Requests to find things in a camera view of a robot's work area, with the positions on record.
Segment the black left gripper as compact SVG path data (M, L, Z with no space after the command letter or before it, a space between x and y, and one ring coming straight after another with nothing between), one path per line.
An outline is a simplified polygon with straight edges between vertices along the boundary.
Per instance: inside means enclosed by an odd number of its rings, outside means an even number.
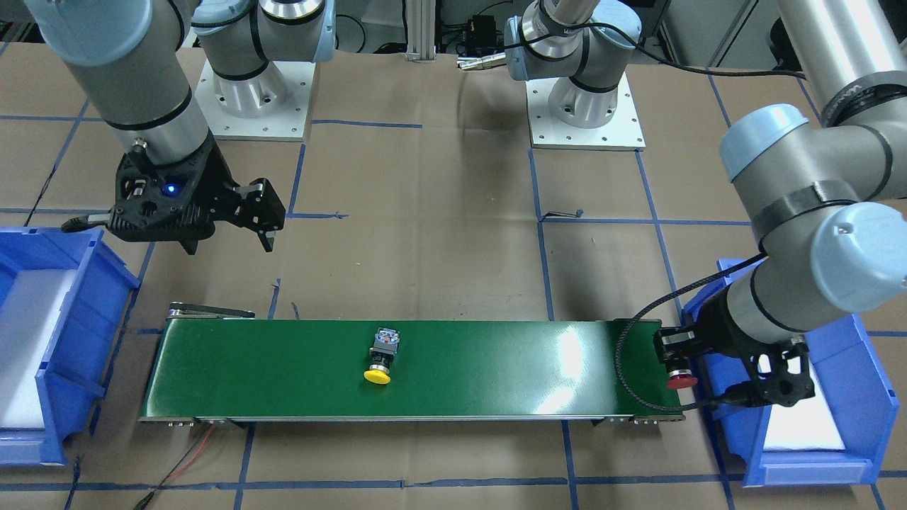
M694 357L706 353L739 359L748 380L713 397L715 403L793 407L804 398L814 397L806 343L787 339L767 344L751 338L733 322L725 290L704 301L693 325L663 327L654 333L653 345L666 372L668 368L691 368Z

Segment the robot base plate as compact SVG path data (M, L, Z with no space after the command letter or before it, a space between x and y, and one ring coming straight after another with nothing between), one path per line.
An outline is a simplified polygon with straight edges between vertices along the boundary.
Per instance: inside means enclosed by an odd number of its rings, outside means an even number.
M634 151L647 146L626 75L606 93L580 89L567 77L531 80L526 100L535 148Z
M230 81L205 62L195 99L218 141L301 142L315 68L314 62L270 62L258 77Z

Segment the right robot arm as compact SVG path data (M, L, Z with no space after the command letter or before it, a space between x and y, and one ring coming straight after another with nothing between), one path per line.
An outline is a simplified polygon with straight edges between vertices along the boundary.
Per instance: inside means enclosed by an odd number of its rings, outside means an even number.
M333 1L10 1L36 23L124 154L107 212L72 217L65 233L103 226L126 242L177 242L194 255L229 222L274 249L286 208L267 178L233 179L176 52L193 30L213 69L220 109L259 118L288 101L279 62L326 62Z

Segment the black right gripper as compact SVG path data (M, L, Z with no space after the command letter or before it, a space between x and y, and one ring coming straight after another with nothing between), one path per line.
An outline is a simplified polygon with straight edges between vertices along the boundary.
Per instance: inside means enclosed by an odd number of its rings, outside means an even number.
M215 222L256 232L274 251L286 209L267 178L247 186L233 180L217 142L202 145L175 164L153 164L150 143L136 139L117 170L116 203L106 226L127 242L178 242L191 256L214 235Z

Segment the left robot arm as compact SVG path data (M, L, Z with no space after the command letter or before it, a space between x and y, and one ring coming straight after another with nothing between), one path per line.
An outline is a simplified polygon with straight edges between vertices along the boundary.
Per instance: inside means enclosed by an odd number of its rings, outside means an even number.
M905 293L905 56L876 1L780 1L821 126L789 104L741 118L720 144L723 167L750 217L758 255L725 270L743 275L707 297L687 327L655 335L671 387L689 387L693 356L738 358L748 380L670 414L734 404L793 406L814 395L804 334Z

